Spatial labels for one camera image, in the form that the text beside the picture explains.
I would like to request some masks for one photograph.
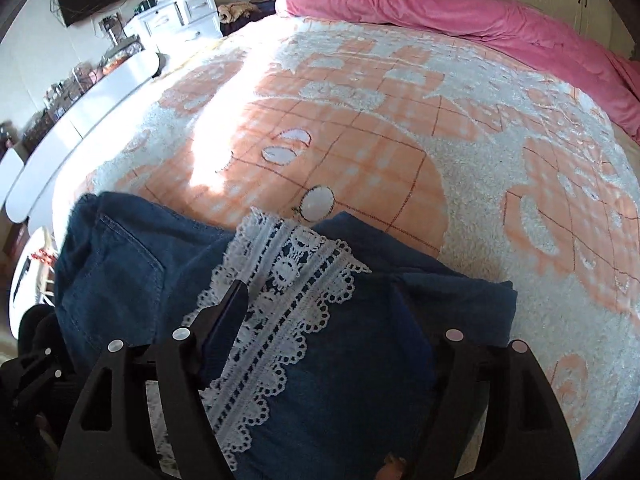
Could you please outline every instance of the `white wall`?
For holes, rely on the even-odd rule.
[[[0,123],[18,129],[44,107],[49,86],[68,76],[81,61],[96,63],[111,46],[97,25],[119,10],[125,20],[142,0],[125,0],[92,20],[65,28],[49,11],[50,0],[28,0],[0,43]],[[216,0],[217,4],[237,0]]]

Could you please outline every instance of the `white lace trim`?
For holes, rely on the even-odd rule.
[[[319,332],[329,319],[329,304],[351,298],[353,272],[370,272],[340,240],[328,240],[291,220],[255,208],[236,230],[223,263],[203,290],[197,313],[220,302],[233,280],[249,289],[249,309],[219,379],[201,393],[207,417],[231,470],[235,453],[251,447],[250,426],[269,417],[265,397],[284,390],[283,365],[305,356],[304,334]],[[162,468],[175,475],[166,438],[157,384],[147,387],[149,413]]]

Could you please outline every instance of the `denim pocket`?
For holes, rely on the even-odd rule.
[[[70,348],[74,363],[89,367],[113,339],[130,346],[153,342],[164,283],[160,262],[108,216],[98,217],[91,244],[89,257],[59,305],[59,318],[66,318],[87,343]]]

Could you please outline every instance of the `pink duvet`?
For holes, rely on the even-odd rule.
[[[393,23],[487,44],[590,95],[640,144],[640,63],[515,0],[278,0],[282,16]]]

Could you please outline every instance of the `orange and white blanket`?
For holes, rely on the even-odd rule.
[[[464,40],[272,17],[144,87],[65,163],[55,235],[86,191],[235,228],[251,206],[348,211],[518,291],[582,473],[640,398],[640,188],[578,89]]]

